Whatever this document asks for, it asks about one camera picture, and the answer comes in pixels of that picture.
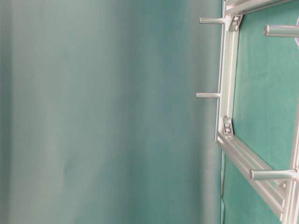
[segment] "metal frame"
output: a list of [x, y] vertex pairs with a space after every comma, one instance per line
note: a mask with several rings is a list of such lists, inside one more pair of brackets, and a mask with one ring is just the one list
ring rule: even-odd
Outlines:
[[[234, 110], [235, 75], [239, 26], [245, 14], [290, 0], [223, 0], [222, 18], [200, 18], [200, 23], [222, 24], [219, 85], [217, 93], [196, 93], [197, 98], [217, 99], [215, 141], [251, 186], [268, 204], [282, 224], [296, 224], [299, 213], [299, 109], [294, 130], [289, 170], [273, 170], [256, 153], [230, 132]], [[282, 36], [290, 36], [294, 30]]]

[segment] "green cloth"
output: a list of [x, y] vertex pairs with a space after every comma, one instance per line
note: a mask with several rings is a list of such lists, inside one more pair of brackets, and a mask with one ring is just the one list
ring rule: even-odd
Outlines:
[[[235, 134], [274, 169], [288, 169], [299, 96], [294, 38], [265, 37], [265, 24], [294, 25], [299, 2], [246, 15], [240, 29]], [[278, 224], [278, 218], [226, 159], [226, 224]]]
[[0, 223], [218, 224], [219, 0], [0, 1]]

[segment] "gray-green surface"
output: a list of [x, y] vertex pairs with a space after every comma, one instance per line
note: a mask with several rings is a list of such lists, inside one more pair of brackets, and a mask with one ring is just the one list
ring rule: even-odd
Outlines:
[[2, 0], [1, 223], [217, 224], [218, 0]]
[[[265, 24], [293, 25], [299, 2], [246, 15], [240, 29], [234, 131], [275, 169], [288, 169], [299, 96], [294, 38], [265, 37]], [[278, 224], [278, 218], [226, 159], [226, 224]]]

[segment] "teal backdrop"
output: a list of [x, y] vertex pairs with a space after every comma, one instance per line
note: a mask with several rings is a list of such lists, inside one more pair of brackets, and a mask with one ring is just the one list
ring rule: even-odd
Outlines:
[[2, 224], [218, 224], [219, 0], [2, 0]]

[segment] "metal bracket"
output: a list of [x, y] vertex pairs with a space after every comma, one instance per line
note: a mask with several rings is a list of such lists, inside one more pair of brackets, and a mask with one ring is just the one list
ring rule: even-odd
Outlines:
[[228, 30], [231, 32], [238, 31], [242, 19], [243, 19], [243, 15], [239, 15], [239, 14], [233, 15]]
[[234, 135], [233, 122], [231, 118], [223, 118], [223, 134], [224, 135]]

